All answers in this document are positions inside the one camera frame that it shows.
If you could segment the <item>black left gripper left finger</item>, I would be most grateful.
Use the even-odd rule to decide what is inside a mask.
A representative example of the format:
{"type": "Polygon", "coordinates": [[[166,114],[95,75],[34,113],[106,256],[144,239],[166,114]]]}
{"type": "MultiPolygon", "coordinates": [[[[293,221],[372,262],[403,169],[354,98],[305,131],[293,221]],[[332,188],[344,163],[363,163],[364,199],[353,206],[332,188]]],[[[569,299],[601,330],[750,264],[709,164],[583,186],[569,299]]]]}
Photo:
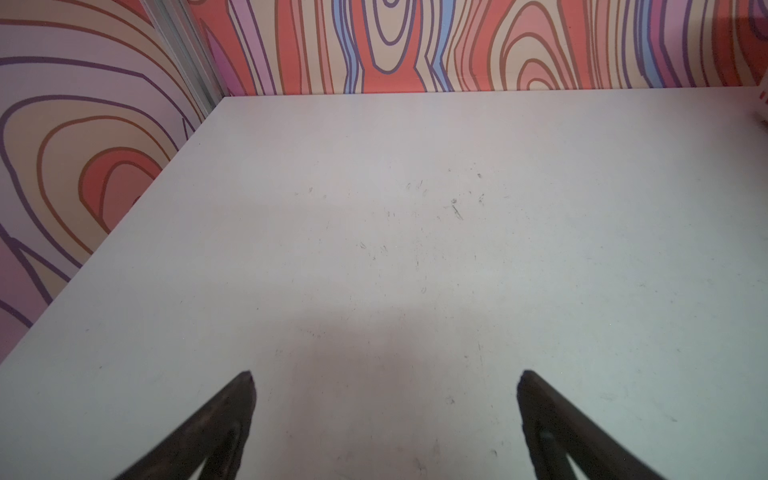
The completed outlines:
{"type": "Polygon", "coordinates": [[[252,374],[243,371],[118,477],[234,479],[256,404],[252,374]]]}

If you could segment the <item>white plastic laundry basket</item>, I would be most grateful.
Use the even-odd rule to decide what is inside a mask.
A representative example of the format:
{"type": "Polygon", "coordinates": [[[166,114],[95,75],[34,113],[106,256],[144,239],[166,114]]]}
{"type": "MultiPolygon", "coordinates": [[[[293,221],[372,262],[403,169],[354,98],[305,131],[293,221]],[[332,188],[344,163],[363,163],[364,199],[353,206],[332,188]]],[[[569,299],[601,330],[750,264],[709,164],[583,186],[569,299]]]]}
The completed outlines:
{"type": "Polygon", "coordinates": [[[760,120],[764,123],[768,122],[767,100],[768,100],[767,84],[761,84],[755,111],[758,117],[760,118],[760,120]]]}

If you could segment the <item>aluminium frame profile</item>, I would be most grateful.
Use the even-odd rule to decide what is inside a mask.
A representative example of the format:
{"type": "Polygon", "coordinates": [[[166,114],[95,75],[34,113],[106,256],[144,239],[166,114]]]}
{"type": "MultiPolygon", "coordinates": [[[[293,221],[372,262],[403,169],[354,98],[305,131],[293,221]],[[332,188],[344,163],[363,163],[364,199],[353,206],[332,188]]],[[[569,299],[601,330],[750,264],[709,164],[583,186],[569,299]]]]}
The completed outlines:
{"type": "Polygon", "coordinates": [[[141,0],[141,5],[202,114],[207,117],[223,100],[226,92],[189,2],[141,0]]]}

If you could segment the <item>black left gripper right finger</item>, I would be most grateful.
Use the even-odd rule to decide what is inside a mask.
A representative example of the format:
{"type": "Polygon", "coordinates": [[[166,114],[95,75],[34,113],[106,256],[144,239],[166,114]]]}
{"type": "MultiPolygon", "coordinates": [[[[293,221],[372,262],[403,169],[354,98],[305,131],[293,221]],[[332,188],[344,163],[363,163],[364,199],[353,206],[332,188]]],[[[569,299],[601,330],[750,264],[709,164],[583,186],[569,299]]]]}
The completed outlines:
{"type": "Polygon", "coordinates": [[[538,479],[659,479],[573,403],[532,370],[517,385],[522,431],[538,479]]]}

